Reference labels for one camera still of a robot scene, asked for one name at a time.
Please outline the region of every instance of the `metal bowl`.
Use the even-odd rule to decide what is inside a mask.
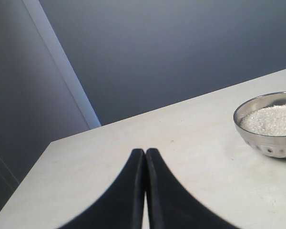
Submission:
[[[264,94],[241,104],[234,112],[235,126],[244,141],[254,150],[267,156],[286,157],[286,136],[266,136],[249,132],[240,127],[242,119],[248,114],[265,107],[286,104],[286,92]]]

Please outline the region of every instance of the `sugar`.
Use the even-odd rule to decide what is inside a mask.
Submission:
[[[240,126],[259,135],[286,136],[286,105],[252,112],[243,118]]]

